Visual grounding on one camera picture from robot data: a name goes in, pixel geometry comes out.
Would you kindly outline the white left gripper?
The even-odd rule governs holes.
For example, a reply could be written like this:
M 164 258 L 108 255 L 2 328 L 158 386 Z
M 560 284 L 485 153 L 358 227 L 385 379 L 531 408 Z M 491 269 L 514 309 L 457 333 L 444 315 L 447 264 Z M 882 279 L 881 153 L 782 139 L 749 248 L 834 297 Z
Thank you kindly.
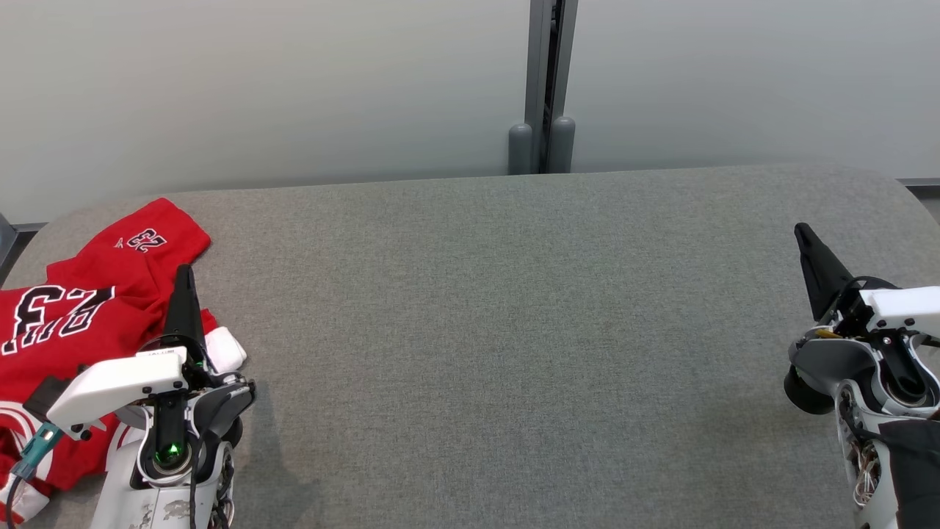
M 91 365 L 51 404 L 46 422 L 65 435 L 79 439 L 91 428 L 106 430 L 103 418 L 111 413 L 130 428 L 145 429 L 144 406 L 155 411 L 162 397 L 181 397 L 184 417 L 192 402 L 220 387 L 239 372 L 248 360 L 241 342 L 230 334 L 211 334 L 207 339 L 202 323 L 195 276 L 190 264 L 176 270 L 173 292 L 162 331 L 162 345 L 145 346 L 131 357 L 107 359 Z M 197 367 L 197 375 L 184 374 L 184 362 Z

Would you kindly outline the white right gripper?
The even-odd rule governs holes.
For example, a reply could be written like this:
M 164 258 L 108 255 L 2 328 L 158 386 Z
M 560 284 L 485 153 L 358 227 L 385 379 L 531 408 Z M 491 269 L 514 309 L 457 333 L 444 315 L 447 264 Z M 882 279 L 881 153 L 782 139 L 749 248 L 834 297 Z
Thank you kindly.
M 853 278 L 809 224 L 797 223 L 795 238 L 815 321 L 829 322 L 836 315 L 837 335 L 938 334 L 938 286 L 899 288 L 879 278 Z

